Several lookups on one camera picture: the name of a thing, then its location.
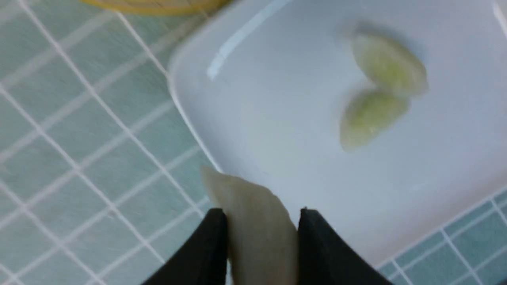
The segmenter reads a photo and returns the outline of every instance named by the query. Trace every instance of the green dumpling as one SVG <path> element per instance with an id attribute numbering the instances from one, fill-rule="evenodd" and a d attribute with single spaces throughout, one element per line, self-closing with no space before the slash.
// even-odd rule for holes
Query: green dumpling
<path id="1" fill-rule="evenodd" d="M 349 152 L 367 144 L 409 109 L 409 101 L 382 90 L 363 92 L 347 107 L 340 123 L 340 143 Z"/>

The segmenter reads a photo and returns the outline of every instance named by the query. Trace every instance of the white plate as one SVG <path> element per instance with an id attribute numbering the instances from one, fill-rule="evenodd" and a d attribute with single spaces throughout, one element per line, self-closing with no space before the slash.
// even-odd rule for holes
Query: white plate
<path id="1" fill-rule="evenodd" d="M 485 0 L 243 0 L 194 35 L 170 89 L 215 166 L 318 209 L 376 265 L 507 185 L 507 40 Z M 366 78 L 347 35 L 374 26 L 430 91 L 369 145 L 338 124 Z"/>

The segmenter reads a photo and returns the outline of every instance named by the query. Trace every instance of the dumpling wrapper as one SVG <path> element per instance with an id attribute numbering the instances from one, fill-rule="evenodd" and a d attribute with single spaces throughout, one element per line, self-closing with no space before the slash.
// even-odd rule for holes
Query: dumpling wrapper
<path id="1" fill-rule="evenodd" d="M 234 285 L 296 285 L 298 233 L 281 201 L 263 186 L 201 168 L 211 201 L 228 221 Z"/>
<path id="2" fill-rule="evenodd" d="M 347 107 L 340 123 L 340 143 L 351 152 L 368 144 L 394 124 L 409 109 L 408 100 L 381 90 L 361 93 Z"/>

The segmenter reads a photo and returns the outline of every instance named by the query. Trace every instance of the tile grout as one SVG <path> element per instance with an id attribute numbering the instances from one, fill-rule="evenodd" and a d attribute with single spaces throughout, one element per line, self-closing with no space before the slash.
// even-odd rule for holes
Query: tile grout
<path id="1" fill-rule="evenodd" d="M 21 282 L 21 280 L 19 280 L 19 278 L 13 272 L 11 272 L 4 265 L 2 265 L 2 263 L 0 263 L 0 271 L 4 272 L 9 277 L 7 278 L 7 280 L 5 280 L 4 282 L 5 285 L 9 285 L 9 282 L 11 281 L 18 283 L 18 285 L 24 285 L 24 283 Z"/>
<path id="2" fill-rule="evenodd" d="M 405 279 L 405 281 L 408 283 L 408 285 L 414 285 L 412 283 L 412 281 L 410 280 L 410 278 L 405 274 L 405 272 L 403 271 L 403 269 L 399 266 L 398 262 L 396 262 L 396 260 L 392 260 L 392 264 L 394 265 L 394 267 L 396 268 L 396 270 L 398 271 L 398 273 L 403 276 L 403 278 Z"/>
<path id="3" fill-rule="evenodd" d="M 147 54 L 147 56 L 152 60 L 152 62 L 155 64 L 155 66 L 160 70 L 160 72 L 165 76 L 168 77 L 168 73 L 165 70 L 165 68 L 162 66 L 162 64 L 159 62 L 159 60 L 155 57 L 155 55 L 152 53 L 150 48 L 144 43 L 142 38 L 139 36 L 139 34 L 135 31 L 135 29 L 132 27 L 132 25 L 129 23 L 127 18 L 123 16 L 120 12 L 115 12 L 116 16 L 120 19 L 120 21 L 123 23 L 123 25 L 127 28 L 130 35 L 135 39 L 135 41 L 142 47 L 142 50 Z"/>
<path id="4" fill-rule="evenodd" d="M 100 12 L 98 15 L 86 21 L 79 28 L 68 34 L 65 38 L 60 41 L 60 45 L 64 50 L 70 49 L 83 39 L 85 39 L 89 34 L 102 27 L 114 17 L 113 13 L 109 11 Z M 53 60 L 58 56 L 57 52 L 54 48 L 49 47 L 46 50 L 40 52 L 28 62 L 20 67 L 18 67 L 11 74 L 2 78 L 2 83 L 6 89 L 12 88 L 16 86 L 21 80 L 30 76 L 43 66 L 45 66 L 48 62 Z"/>
<path id="5" fill-rule="evenodd" d="M 382 265 L 381 265 L 380 267 L 384 266 L 385 264 L 388 264 L 389 262 L 391 262 L 391 260 L 393 260 L 393 259 L 395 259 L 395 258 L 400 257 L 401 255 L 403 255 L 404 253 L 406 253 L 409 249 L 411 249 L 411 248 L 415 247 L 416 245 L 420 244 L 421 242 L 423 242 L 423 241 L 424 241 L 424 240 L 426 240 L 427 238 L 431 237 L 432 235 L 434 235 L 434 234 L 436 234 L 436 233 L 440 232 L 440 230 L 441 230 L 441 229 L 442 229 L 442 230 L 443 230 L 443 229 L 445 229 L 445 228 L 446 228 L 446 227 L 448 227 L 449 225 L 451 225 L 451 224 L 453 224 L 453 223 L 457 222 L 458 220 L 462 219 L 462 218 L 463 218 L 463 217 L 465 217 L 466 215 L 468 215 L 468 214 L 472 213 L 474 210 L 476 210 L 476 209 L 477 209 L 478 207 L 480 207 L 481 205 L 483 205 L 483 204 L 485 204 L 485 203 L 487 203 L 487 202 L 491 202 L 491 200 L 493 200 L 493 199 L 494 199 L 494 197 L 498 196 L 499 194 L 501 194 L 501 193 L 502 193 L 502 192 L 504 192 L 504 191 L 506 191 L 506 192 L 507 192 L 507 190 L 505 189 L 505 187 L 502 187 L 502 188 L 499 188 L 499 189 L 495 190 L 492 194 L 490 194 L 490 195 L 488 195 L 488 196 L 487 196 L 487 199 L 485 198 L 485 199 L 480 200 L 480 201 L 479 201 L 479 203 L 476 203 L 474 206 L 472 206 L 472 207 L 468 208 L 467 210 L 463 211 L 461 214 L 459 214 L 459 215 L 455 216 L 453 219 L 451 219 L 451 220 L 449 220 L 449 221 L 447 221 L 447 222 L 443 223 L 443 224 L 442 224 L 442 225 L 441 225 L 441 226 L 440 226 L 437 230 L 434 230 L 434 231 L 430 231 L 430 232 L 428 232 L 427 234 L 425 234 L 425 235 L 423 236 L 423 238 L 421 238 L 420 240 L 418 240 L 418 241 L 417 241 L 417 242 L 415 242 L 414 244 L 412 244 L 412 245 L 410 245 L 410 246 L 406 247 L 406 248 L 405 248 L 404 250 L 402 250 L 400 253 L 395 254 L 395 255 L 394 255 L 391 259 L 386 260 L 386 261 L 384 261 L 383 263 L 381 263 Z M 501 203 L 501 205 L 507 205 L 507 200 L 506 200 L 506 201 L 504 201 L 503 203 Z M 490 214 L 492 214 L 493 212 L 494 212 L 494 210 L 489 209 L 489 210 L 488 210 L 488 211 L 486 211 L 485 213 L 481 214 L 479 217 L 476 217 L 476 218 L 474 218 L 473 220 L 471 220 L 470 222 L 468 222 L 468 223 L 467 223 L 466 225 L 464 225 L 463 227 L 470 228 L 470 227 L 471 227 L 471 225 L 470 225 L 470 224 L 472 224 L 472 226 L 473 226 L 473 225 L 475 225 L 475 224 L 477 224 L 478 222 L 480 222 L 480 221 L 482 221 L 482 220 L 486 219 L 486 218 L 487 218 Z M 453 233 L 450 237 L 451 237 L 451 239 L 453 239 L 453 238 L 455 238 L 456 236 L 457 236 L 457 235 L 456 235 L 456 233 Z M 430 248 L 430 249 L 427 249 L 425 252 L 423 252 L 423 255 L 425 255 L 425 254 L 426 254 L 427 252 L 429 252 L 429 251 L 431 251 L 431 253 L 433 253 L 433 252 L 435 251 L 435 247 L 443 246 L 443 245 L 444 245 L 444 243 L 445 243 L 444 241 L 439 242 L 439 243 L 438 243 L 438 244 L 436 244 L 434 247 L 432 247 L 432 248 Z"/>
<path id="6" fill-rule="evenodd" d="M 490 217 L 492 214 L 495 213 L 495 210 L 493 208 L 487 210 L 486 212 L 480 214 L 477 218 L 474 218 L 472 221 L 470 221 L 468 224 L 464 225 L 462 228 L 456 230 L 452 235 L 449 236 L 450 239 L 454 239 L 460 234 L 464 233 L 465 231 L 469 230 L 471 227 L 477 225 L 478 223 L 482 222 L 483 220 Z"/>
<path id="7" fill-rule="evenodd" d="M 420 254 L 418 257 L 414 258 L 411 262 L 409 262 L 406 265 L 404 265 L 403 266 L 403 270 L 408 270 L 408 269 L 412 268 L 414 265 L 416 265 L 417 263 L 419 263 L 421 260 L 425 259 L 426 257 L 432 255 L 433 253 L 437 252 L 439 249 L 441 249 L 442 247 L 444 247 L 445 244 L 446 244 L 446 242 L 444 240 L 440 241 L 434 247 L 426 250 L 425 252 L 423 252 L 422 254 Z"/>
<path id="8" fill-rule="evenodd" d="M 175 31 L 178 30 L 186 30 L 189 24 L 195 24 L 194 23 L 195 18 L 189 19 L 188 21 L 180 24 Z M 172 44 L 171 37 L 162 36 L 159 41 L 155 42 L 151 47 L 155 51 L 155 53 L 160 52 L 163 48 L 169 46 Z M 53 49 L 50 49 L 50 51 L 53 53 L 53 56 L 51 59 L 56 57 L 58 54 Z M 141 66 L 145 62 L 149 60 L 149 57 L 146 55 L 144 51 L 137 54 L 133 59 L 130 61 L 127 61 L 125 63 L 122 63 L 118 68 L 110 72 L 108 75 L 106 75 L 104 78 L 99 80 L 98 82 L 94 83 L 94 87 L 96 92 L 100 93 L 105 88 L 116 82 L 118 79 L 122 78 L 124 75 L 126 75 L 128 72 L 134 70 L 135 68 Z M 58 124 L 61 120 L 63 120 L 66 116 L 68 116 L 72 111 L 78 109 L 80 106 L 82 106 L 85 102 L 87 102 L 89 99 L 91 99 L 91 96 L 88 94 L 88 91 L 83 91 L 81 95 L 74 98 L 71 102 L 64 105 L 62 108 L 57 110 L 55 113 L 50 115 L 48 118 L 46 118 L 41 125 L 44 127 L 45 130 L 50 129 L 54 125 Z M 21 151 L 25 146 L 29 145 L 32 141 L 34 141 L 38 137 L 37 132 L 35 130 L 30 131 L 25 136 L 21 137 L 17 141 L 15 141 L 12 145 L 7 147 L 7 149 L 2 150 L 0 152 L 0 164 L 7 161 L 9 158 L 14 156 L 16 153 Z"/>
<path id="9" fill-rule="evenodd" d="M 173 107 L 174 107 L 174 104 L 170 102 L 170 103 L 163 104 L 163 105 L 159 106 L 158 108 L 155 108 L 150 113 L 145 115 L 142 119 L 135 122 L 131 126 L 132 131 L 133 132 L 140 131 L 144 126 L 153 122 L 154 120 L 156 120 L 159 116 L 161 116 L 165 112 L 170 111 Z M 116 147 L 117 145 L 119 145 L 120 142 L 118 142 L 118 140 L 124 141 L 124 139 L 127 139 L 126 135 L 124 133 L 120 133 L 118 136 L 107 141 L 105 144 L 100 146 L 93 153 L 91 153 L 87 157 L 85 157 L 79 163 L 79 167 L 83 168 L 83 169 L 86 168 L 87 166 L 89 166 L 93 162 L 100 159 L 102 156 L 106 155 L 108 153 L 108 151 L 113 149 L 113 147 Z M 33 207 L 33 206 L 37 205 L 40 201 L 44 200 L 47 196 L 49 196 L 50 194 L 57 191 L 64 183 L 70 181 L 70 179 L 72 179 L 75 176 L 75 174 L 76 173 L 75 173 L 74 169 L 67 171 L 66 173 L 64 173 L 63 175 L 61 175 L 60 177 L 58 177 L 54 181 L 50 182 L 47 186 L 45 186 L 37 194 L 32 196 L 27 201 L 26 204 L 28 205 L 28 207 Z M 13 219 L 15 219 L 18 215 L 19 215 L 19 212 L 17 214 L 13 214 L 13 215 L 9 214 L 4 219 L 0 220 L 0 230 L 4 226 L 9 224 L 9 222 L 11 222 Z"/>
<path id="10" fill-rule="evenodd" d="M 86 89 L 89 91 L 90 95 L 95 98 L 95 100 L 102 106 L 102 108 L 109 114 L 109 116 L 120 126 L 121 129 L 130 137 L 130 139 L 139 147 L 139 149 L 160 169 L 164 176 L 167 177 L 169 181 L 176 187 L 176 189 L 180 192 L 183 198 L 190 204 L 200 217 L 203 217 L 202 211 L 195 205 L 195 202 L 188 196 L 187 193 L 183 190 L 183 188 L 178 184 L 178 182 L 167 172 L 162 164 L 155 158 L 155 156 L 149 152 L 146 147 L 139 141 L 137 137 L 135 137 L 132 132 L 125 126 L 125 124 L 116 116 L 116 114 L 111 110 L 111 108 L 98 96 L 90 83 L 86 80 L 84 75 L 79 71 L 79 69 L 75 66 L 75 64 L 71 61 L 69 56 L 62 50 L 62 48 L 58 45 L 58 43 L 51 37 L 49 32 L 43 26 L 43 24 L 38 20 L 38 18 L 33 14 L 33 11 L 26 6 L 24 0 L 18 0 L 18 2 L 22 5 L 22 8 L 25 12 L 30 16 L 34 24 L 39 28 L 39 30 L 43 33 L 46 39 L 55 47 L 56 51 L 60 56 L 65 60 L 70 69 L 77 75 L 79 80 L 85 85 Z"/>
<path id="11" fill-rule="evenodd" d="M 207 201 L 209 201 L 207 198 L 201 199 L 199 202 L 197 202 L 198 206 L 204 205 Z M 180 225 L 182 222 L 184 222 L 191 214 L 195 213 L 194 209 L 192 207 L 188 207 L 185 211 L 183 211 L 178 217 L 171 220 L 169 223 L 162 226 L 160 229 L 155 231 L 153 234 L 151 234 L 147 240 L 148 242 L 153 242 L 155 239 L 159 238 L 164 233 L 170 231 L 174 227 Z M 116 260 L 111 262 L 109 265 L 104 267 L 102 271 L 99 272 L 98 276 L 100 278 L 104 278 L 108 273 L 116 269 L 119 265 L 121 265 L 123 262 L 129 260 L 132 256 L 134 256 L 136 253 L 138 253 L 142 249 L 142 244 L 138 244 L 135 247 L 128 250 L 126 253 L 118 257 Z M 88 280 L 85 285 L 92 285 L 93 280 Z"/>
<path id="12" fill-rule="evenodd" d="M 399 275 L 399 274 L 400 274 L 400 273 L 398 272 L 398 270 L 396 270 L 393 274 L 389 275 L 389 276 L 388 276 L 388 277 L 386 277 L 386 278 L 387 278 L 387 280 L 390 280 L 390 281 L 391 281 L 391 280 L 395 279 L 396 277 L 398 277 L 398 275 Z"/>
<path id="13" fill-rule="evenodd" d="M 493 261 L 495 258 L 499 257 L 500 255 L 507 252 L 507 245 L 504 245 L 502 248 L 497 250 L 495 253 L 493 253 L 490 257 L 483 260 L 478 266 L 475 267 L 475 271 L 479 271 L 484 266 L 488 265 L 491 261 Z"/>
<path id="14" fill-rule="evenodd" d="M 479 285 L 484 285 L 482 281 L 479 279 L 473 268 L 470 266 L 470 263 L 465 259 L 465 257 L 461 254 L 461 252 L 458 250 L 458 248 L 454 245 L 451 238 L 447 235 L 447 233 L 442 229 L 440 232 L 444 235 L 445 240 L 447 241 L 447 244 L 452 248 L 454 253 L 458 256 L 460 261 L 463 263 L 463 265 L 467 268 L 469 273 L 472 275 L 472 277 L 475 279 L 475 281 Z"/>
<path id="15" fill-rule="evenodd" d="M 64 53 L 64 51 L 61 49 L 61 47 L 58 45 L 58 43 L 52 38 L 52 36 L 49 34 L 49 32 L 46 30 L 46 28 L 42 25 L 42 23 L 39 21 L 39 19 L 35 16 L 33 11 L 26 5 L 24 2 L 25 0 L 18 0 L 19 5 L 21 8 L 25 11 L 25 13 L 30 17 L 32 22 L 39 28 L 39 30 L 42 32 L 44 37 L 54 46 L 54 48 L 57 50 L 57 52 L 61 55 L 61 57 L 64 59 L 64 61 L 69 65 L 70 69 L 72 69 L 78 78 L 85 84 L 87 89 L 90 91 L 91 95 L 94 96 L 97 101 L 101 102 L 101 99 L 98 98 L 97 94 L 94 94 L 93 88 L 90 86 L 90 84 L 84 79 L 83 75 L 77 70 L 76 66 L 73 62 L 69 59 L 69 57 Z M 39 132 L 39 135 L 41 135 L 50 145 L 52 145 L 62 156 L 63 158 L 69 163 L 73 169 L 76 170 L 77 175 L 85 182 L 85 184 L 90 187 L 90 189 L 95 192 L 99 197 L 108 205 L 108 207 L 118 216 L 120 221 L 122 221 L 127 228 L 130 229 L 130 231 L 134 234 L 134 236 L 139 239 L 141 242 L 144 243 L 144 245 L 153 253 L 155 257 L 157 257 L 159 260 L 163 261 L 162 257 L 155 251 L 154 248 L 152 248 L 149 244 L 147 244 L 146 240 L 143 238 L 143 236 L 138 232 L 138 230 L 123 216 L 123 214 L 120 213 L 120 211 L 112 204 L 112 202 L 106 197 L 106 195 L 99 190 L 92 182 L 91 180 L 86 177 L 81 169 L 79 169 L 79 166 L 76 164 L 76 162 L 65 152 L 65 150 L 56 143 L 50 136 L 48 136 L 43 129 L 35 122 L 33 118 L 6 92 L 6 90 L 2 90 L 4 97 L 10 99 L 9 101 L 11 104 L 20 112 L 20 114 L 25 117 L 25 119 L 30 122 L 33 127 Z"/>
<path id="16" fill-rule="evenodd" d="M 463 274 L 462 276 L 458 277 L 456 280 L 449 283 L 449 285 L 457 285 L 460 282 L 462 282 L 463 280 L 467 279 L 468 277 L 470 277 L 470 272 L 467 272 L 467 273 Z"/>
<path id="17" fill-rule="evenodd" d="M 171 167 L 178 167 L 179 164 L 175 163 L 179 161 L 180 163 L 185 162 L 185 160 L 181 160 L 180 157 L 185 156 L 186 153 L 192 152 L 195 147 L 189 148 L 187 151 L 185 151 L 183 154 L 179 155 L 178 157 L 174 158 L 173 160 L 169 161 L 166 165 L 169 169 L 172 169 Z M 156 179 L 162 177 L 162 174 L 160 174 L 160 171 L 155 171 L 152 173 L 149 177 L 142 180 L 138 184 L 134 185 L 131 189 L 129 189 L 126 193 L 124 193 L 122 196 L 120 196 L 118 199 L 114 201 L 114 204 L 119 207 L 126 201 L 128 201 L 130 198 L 132 198 L 135 194 L 139 193 L 140 191 L 143 191 L 146 187 L 151 185 Z M 107 213 L 110 212 L 109 208 L 104 208 L 103 210 L 99 211 L 95 215 L 93 215 L 91 218 L 86 220 L 84 223 L 82 223 L 79 227 L 75 228 L 69 235 L 63 238 L 62 242 L 64 244 L 72 242 L 77 236 L 85 232 L 87 229 L 89 229 L 95 222 L 99 221 L 103 217 L 107 215 Z M 46 259 L 50 258 L 54 253 L 56 253 L 58 250 L 57 247 L 54 247 L 53 249 L 47 251 L 46 253 L 42 254 L 39 258 L 36 258 L 34 261 L 29 263 L 27 266 L 22 268 L 20 271 L 18 271 L 17 275 L 24 275 L 25 273 L 32 270 L 34 267 L 38 266 L 41 262 L 45 261 Z"/>
<path id="18" fill-rule="evenodd" d="M 59 238 L 57 238 L 44 224 L 41 222 L 39 218 L 37 218 L 28 208 L 26 208 L 26 204 L 21 201 L 21 199 L 12 192 L 7 185 L 0 180 L 0 188 L 4 190 L 4 192 L 11 198 L 11 200 L 14 200 L 16 204 L 18 204 L 19 207 L 21 207 L 21 210 L 25 215 L 28 216 L 28 218 L 35 224 L 35 226 L 47 237 L 49 238 L 55 245 L 58 246 L 58 248 L 62 249 L 63 252 L 72 260 L 74 261 L 79 267 L 81 267 L 88 275 L 90 275 L 94 281 L 99 282 L 101 285 L 106 285 L 104 282 L 102 282 L 98 276 L 93 272 L 88 266 L 86 266 L 73 252 L 71 252 L 65 244 L 61 242 Z"/>
<path id="19" fill-rule="evenodd" d="M 502 219 L 505 226 L 507 226 L 507 219 L 505 218 L 505 215 L 503 214 L 502 210 L 498 207 L 498 205 L 493 199 L 491 199 L 491 203 L 493 203 L 493 208 L 500 215 L 500 218 Z"/>

